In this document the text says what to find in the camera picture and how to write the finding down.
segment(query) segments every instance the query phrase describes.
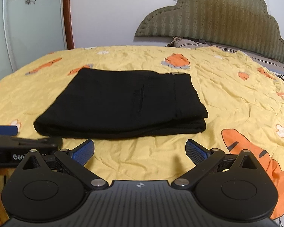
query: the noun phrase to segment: bed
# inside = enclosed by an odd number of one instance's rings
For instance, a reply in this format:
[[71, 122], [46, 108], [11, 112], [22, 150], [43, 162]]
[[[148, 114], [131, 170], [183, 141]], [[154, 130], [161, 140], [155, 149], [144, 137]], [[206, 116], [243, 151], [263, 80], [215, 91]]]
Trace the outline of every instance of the bed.
[[[182, 0], [176, 6], [184, 6]], [[137, 36], [197, 38], [193, 34], [175, 32], [171, 26], [169, 29], [162, 27], [161, 31], [140, 30], [143, 26], [147, 29], [150, 24], [145, 22], [152, 16], [151, 19], [155, 20], [152, 25], [162, 23], [158, 17], [161, 10], [159, 13], [154, 11], [141, 23]], [[271, 24], [271, 28], [277, 25], [271, 17], [267, 23]], [[199, 38], [210, 41], [205, 36]], [[284, 41], [279, 33], [269, 40], [276, 40], [273, 47], [263, 41], [258, 43], [265, 44], [264, 47], [258, 45], [250, 48], [247, 42], [240, 44], [238, 41], [229, 45], [246, 50], [254, 49], [253, 52], [284, 63]], [[211, 41], [224, 43], [219, 39]], [[187, 61], [174, 63], [170, 60], [173, 55], [182, 55]], [[194, 167], [185, 154], [184, 147], [188, 139], [194, 139], [206, 148], [220, 148], [226, 153], [236, 154], [239, 150], [248, 148], [258, 156], [277, 187], [279, 201], [271, 218], [284, 227], [282, 79], [242, 51], [230, 53], [218, 47], [112, 46], [59, 51], [39, 58], [0, 81], [0, 124], [18, 126], [19, 137], [41, 138], [33, 126], [35, 119], [54, 102], [82, 68], [189, 73], [209, 114], [205, 119], [207, 129], [198, 134], [126, 140], [94, 139], [95, 154], [85, 165], [86, 168], [109, 183], [113, 179], [167, 179], [172, 182]], [[84, 139], [64, 139], [63, 147], [72, 149], [83, 141]]]

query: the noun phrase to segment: striped fabric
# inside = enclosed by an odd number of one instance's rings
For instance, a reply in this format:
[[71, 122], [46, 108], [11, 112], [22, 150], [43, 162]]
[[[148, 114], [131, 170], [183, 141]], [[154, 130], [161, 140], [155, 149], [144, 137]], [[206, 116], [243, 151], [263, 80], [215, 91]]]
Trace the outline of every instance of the striped fabric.
[[259, 63], [261, 66], [266, 67], [268, 70], [273, 72], [276, 76], [278, 76], [284, 81], [284, 64], [277, 62], [275, 60], [266, 58], [254, 52], [242, 50], [239, 48], [234, 48], [231, 46], [209, 43], [209, 42], [205, 42], [204, 40], [198, 40], [198, 39], [191, 40], [191, 39], [186, 39], [182, 37], [174, 37], [173, 41], [167, 46], [175, 47], [175, 48], [202, 48], [202, 47], [215, 46], [215, 47], [220, 48], [222, 51], [229, 52], [229, 53], [235, 53], [238, 50], [240, 50], [243, 53], [247, 54], [253, 61]]

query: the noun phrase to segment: metal screw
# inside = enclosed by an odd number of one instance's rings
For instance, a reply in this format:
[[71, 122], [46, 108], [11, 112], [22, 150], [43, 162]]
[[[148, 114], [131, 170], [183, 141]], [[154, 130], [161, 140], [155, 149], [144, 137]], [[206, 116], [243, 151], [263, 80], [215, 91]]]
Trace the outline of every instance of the metal screw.
[[189, 181], [185, 178], [178, 178], [174, 181], [174, 183], [178, 186], [186, 186], [187, 184], [189, 184]]
[[94, 180], [91, 181], [91, 185], [96, 186], [96, 187], [101, 187], [101, 186], [105, 185], [105, 183], [106, 183], [106, 181], [104, 181], [101, 178], [94, 179]]

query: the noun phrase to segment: wrinkled fabric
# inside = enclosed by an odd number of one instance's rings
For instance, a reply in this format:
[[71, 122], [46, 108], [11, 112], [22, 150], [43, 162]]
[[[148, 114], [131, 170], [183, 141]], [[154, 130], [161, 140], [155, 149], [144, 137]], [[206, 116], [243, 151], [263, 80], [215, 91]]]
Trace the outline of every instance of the wrinkled fabric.
[[[161, 64], [173, 54], [182, 54], [190, 68]], [[40, 69], [59, 58], [62, 59]], [[273, 79], [260, 73], [257, 69], [262, 66], [242, 52], [230, 54], [217, 47], [98, 47], [45, 55], [0, 81], [0, 124], [17, 124], [19, 137], [41, 138], [34, 129], [34, 120], [74, 78], [76, 73], [69, 75], [72, 70], [91, 64], [102, 70], [188, 73], [209, 114], [206, 130], [194, 135], [94, 139], [95, 154], [85, 167], [109, 183], [113, 179], [172, 182], [194, 167], [185, 154], [188, 139], [229, 153], [221, 135], [224, 129], [235, 129], [266, 150], [284, 171], [284, 81], [265, 67], [264, 72]], [[83, 141], [64, 139], [63, 146], [72, 149]]]

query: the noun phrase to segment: blue gripper pad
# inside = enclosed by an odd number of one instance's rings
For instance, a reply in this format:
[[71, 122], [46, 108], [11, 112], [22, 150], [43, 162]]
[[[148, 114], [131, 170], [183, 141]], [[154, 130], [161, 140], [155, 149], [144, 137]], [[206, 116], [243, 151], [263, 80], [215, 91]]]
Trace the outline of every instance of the blue gripper pad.
[[68, 155], [78, 162], [80, 165], [85, 165], [87, 161], [94, 155], [95, 145], [92, 140], [86, 140], [78, 147], [71, 150]]
[[0, 125], [0, 135], [17, 135], [17, 126], [2, 126]]
[[192, 139], [189, 139], [185, 144], [185, 152], [188, 158], [195, 164], [199, 164], [206, 160], [210, 155], [210, 150], [204, 148]]

